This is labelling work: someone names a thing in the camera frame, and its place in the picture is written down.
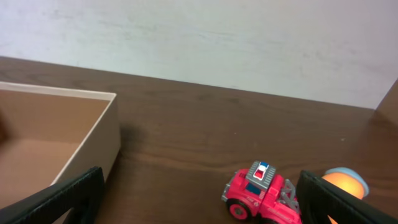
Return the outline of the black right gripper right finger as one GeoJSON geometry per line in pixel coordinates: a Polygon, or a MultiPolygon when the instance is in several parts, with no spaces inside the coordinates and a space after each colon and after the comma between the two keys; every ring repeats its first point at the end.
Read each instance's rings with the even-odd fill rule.
{"type": "Polygon", "coordinates": [[[303,224],[397,224],[397,219],[307,171],[296,187],[303,224]]]}

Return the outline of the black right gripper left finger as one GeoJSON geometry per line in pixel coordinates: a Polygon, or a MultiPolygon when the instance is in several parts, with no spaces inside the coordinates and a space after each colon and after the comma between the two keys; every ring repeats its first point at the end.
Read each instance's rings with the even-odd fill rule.
{"type": "Polygon", "coordinates": [[[57,183],[1,209],[2,224],[53,223],[68,213],[64,223],[94,223],[104,194],[101,167],[57,183]]]}

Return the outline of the red toy fire truck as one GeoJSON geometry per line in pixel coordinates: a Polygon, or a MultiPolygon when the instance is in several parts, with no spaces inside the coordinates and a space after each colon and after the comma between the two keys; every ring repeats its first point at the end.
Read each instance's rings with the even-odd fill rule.
{"type": "Polygon", "coordinates": [[[260,223],[302,222],[295,186],[264,161],[237,170],[225,185],[221,199],[231,216],[242,222],[256,217],[260,223]]]}

